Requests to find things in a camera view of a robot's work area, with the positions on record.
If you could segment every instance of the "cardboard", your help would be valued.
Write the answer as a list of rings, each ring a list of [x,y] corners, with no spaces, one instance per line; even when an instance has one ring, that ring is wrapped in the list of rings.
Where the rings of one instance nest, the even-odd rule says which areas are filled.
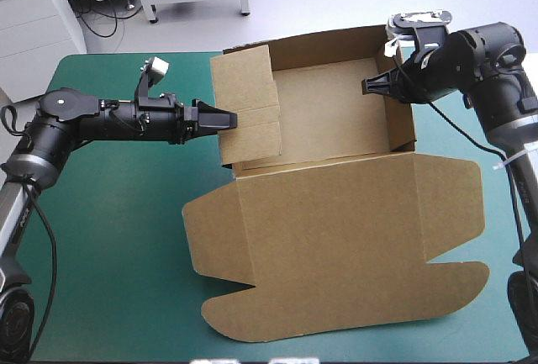
[[[240,115],[220,138],[236,180],[183,217],[198,273],[254,286],[203,304],[223,335],[269,341],[429,319],[484,287],[481,262],[429,263],[483,231],[480,171],[413,153],[409,105],[361,95],[363,77],[392,65],[384,41],[383,27],[343,29],[212,62],[218,107]]]

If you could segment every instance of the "white label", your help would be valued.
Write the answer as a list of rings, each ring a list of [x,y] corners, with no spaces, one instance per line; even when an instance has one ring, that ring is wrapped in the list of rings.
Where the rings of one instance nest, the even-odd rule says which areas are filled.
[[[428,66],[428,62],[430,61],[430,57],[432,55],[433,51],[428,53],[424,59],[422,59],[422,63],[420,64],[420,70],[424,70]]]

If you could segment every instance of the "cardboard flap tab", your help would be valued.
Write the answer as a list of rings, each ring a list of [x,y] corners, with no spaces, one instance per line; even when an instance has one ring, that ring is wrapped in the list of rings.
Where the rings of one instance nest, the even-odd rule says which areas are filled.
[[[236,182],[187,203],[183,220],[197,273],[254,285]]]
[[[482,179],[472,161],[414,155],[414,166],[429,261],[483,232]]]
[[[219,134],[223,164],[278,156],[280,106],[265,46],[211,59],[217,108],[237,113],[238,127]]]

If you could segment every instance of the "white cabinet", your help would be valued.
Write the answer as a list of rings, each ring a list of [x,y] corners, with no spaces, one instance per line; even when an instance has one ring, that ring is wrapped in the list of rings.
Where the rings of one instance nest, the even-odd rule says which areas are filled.
[[[67,0],[0,0],[0,87],[13,102],[44,93],[60,60],[81,53]]]

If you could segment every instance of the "box flap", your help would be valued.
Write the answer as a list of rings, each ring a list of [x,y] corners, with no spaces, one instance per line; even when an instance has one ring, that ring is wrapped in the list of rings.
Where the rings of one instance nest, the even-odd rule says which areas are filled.
[[[483,232],[486,224],[478,164],[415,155],[414,169],[427,261]]]
[[[392,70],[394,60],[384,55],[384,46],[376,55],[376,65],[379,72]],[[385,115],[387,116],[388,143],[391,150],[414,150],[416,136],[414,134],[413,111],[408,103],[401,103],[396,99],[383,97],[385,102]]]
[[[267,46],[211,59],[217,108],[236,112],[237,129],[219,133],[223,165],[280,154],[277,86]]]
[[[254,285],[237,183],[187,203],[183,220],[197,273]]]
[[[387,41],[385,25],[327,30],[227,49],[225,54],[269,46],[274,71],[373,57]]]
[[[481,262],[427,263],[483,229],[480,177],[471,162],[407,153],[245,177],[236,184],[233,197],[239,196],[245,229],[240,243],[242,249],[248,244],[256,286],[211,298],[202,308],[208,323],[232,339],[277,340],[433,318],[471,302],[488,279]],[[189,242],[203,232],[232,230],[221,221],[231,223],[226,214],[238,211],[224,196],[210,206],[219,221],[186,219]],[[206,202],[188,204],[186,217],[201,214],[199,204]],[[450,220],[442,221],[447,215]],[[232,232],[229,239],[193,240],[192,248],[236,251],[238,233]],[[197,266],[210,255],[193,254]],[[231,258],[235,266],[235,254]],[[214,266],[208,274],[222,270]]]

